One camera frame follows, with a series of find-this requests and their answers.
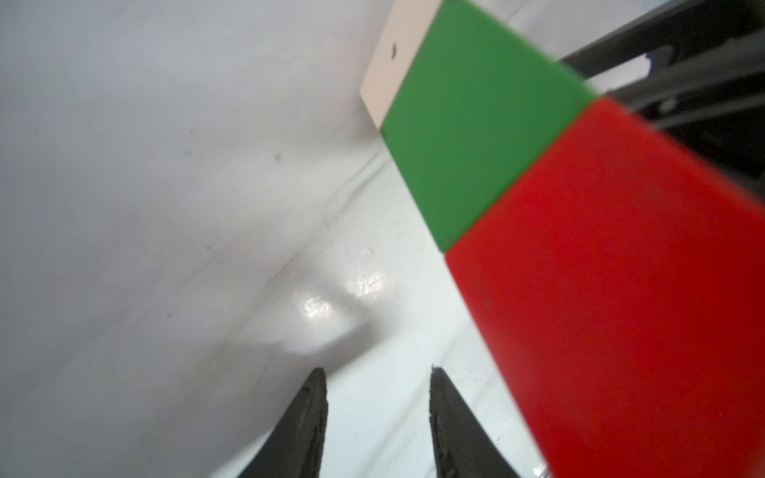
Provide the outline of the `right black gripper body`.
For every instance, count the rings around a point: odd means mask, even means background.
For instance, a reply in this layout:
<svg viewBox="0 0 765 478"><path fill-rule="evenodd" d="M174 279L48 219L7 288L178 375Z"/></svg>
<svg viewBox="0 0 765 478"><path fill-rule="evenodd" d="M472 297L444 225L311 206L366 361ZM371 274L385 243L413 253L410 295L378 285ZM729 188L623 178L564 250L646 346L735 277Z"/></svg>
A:
<svg viewBox="0 0 765 478"><path fill-rule="evenodd" d="M763 196L763 2L667 1L561 61L591 79L639 56L609 97Z"/></svg>

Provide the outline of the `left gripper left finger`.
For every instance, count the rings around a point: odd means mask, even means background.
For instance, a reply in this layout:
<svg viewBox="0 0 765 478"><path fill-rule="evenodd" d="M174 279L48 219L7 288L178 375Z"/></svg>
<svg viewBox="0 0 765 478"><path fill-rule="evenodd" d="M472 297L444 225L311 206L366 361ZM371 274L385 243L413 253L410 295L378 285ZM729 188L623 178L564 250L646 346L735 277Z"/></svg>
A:
<svg viewBox="0 0 765 478"><path fill-rule="evenodd" d="M239 477L318 477L328 412L326 372L314 368Z"/></svg>

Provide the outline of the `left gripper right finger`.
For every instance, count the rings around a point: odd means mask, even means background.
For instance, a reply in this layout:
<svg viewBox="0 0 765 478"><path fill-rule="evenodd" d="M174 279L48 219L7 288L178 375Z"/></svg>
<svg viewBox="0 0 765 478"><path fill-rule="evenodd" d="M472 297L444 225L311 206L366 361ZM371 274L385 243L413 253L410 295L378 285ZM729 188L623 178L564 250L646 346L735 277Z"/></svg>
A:
<svg viewBox="0 0 765 478"><path fill-rule="evenodd" d="M430 429L437 477L519 477L443 368L430 375Z"/></svg>

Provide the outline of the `red lego cube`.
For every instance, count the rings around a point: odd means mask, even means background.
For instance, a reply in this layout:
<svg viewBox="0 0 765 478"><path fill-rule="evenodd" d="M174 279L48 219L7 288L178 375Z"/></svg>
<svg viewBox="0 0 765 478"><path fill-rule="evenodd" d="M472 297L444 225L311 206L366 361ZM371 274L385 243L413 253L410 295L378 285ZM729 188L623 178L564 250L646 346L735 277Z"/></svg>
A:
<svg viewBox="0 0 765 478"><path fill-rule="evenodd" d="M764 473L764 207L595 101L446 263L558 477Z"/></svg>

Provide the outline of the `dark green lego cube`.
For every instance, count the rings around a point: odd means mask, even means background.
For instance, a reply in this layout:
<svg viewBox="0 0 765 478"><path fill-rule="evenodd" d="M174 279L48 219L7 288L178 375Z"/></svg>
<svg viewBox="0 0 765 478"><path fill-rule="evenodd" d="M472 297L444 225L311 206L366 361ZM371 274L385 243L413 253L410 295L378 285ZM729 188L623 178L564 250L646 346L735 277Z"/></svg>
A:
<svg viewBox="0 0 765 478"><path fill-rule="evenodd" d="M382 137L446 252L597 95L470 1L444 1Z"/></svg>

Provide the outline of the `cream lego brick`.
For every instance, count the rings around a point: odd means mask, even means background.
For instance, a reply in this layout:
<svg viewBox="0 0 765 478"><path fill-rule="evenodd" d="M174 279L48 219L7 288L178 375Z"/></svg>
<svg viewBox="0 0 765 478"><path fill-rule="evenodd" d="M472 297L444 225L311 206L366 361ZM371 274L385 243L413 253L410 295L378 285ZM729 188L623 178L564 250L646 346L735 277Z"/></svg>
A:
<svg viewBox="0 0 765 478"><path fill-rule="evenodd" d="M361 98L378 131L442 3L442 0L394 2L360 88Z"/></svg>

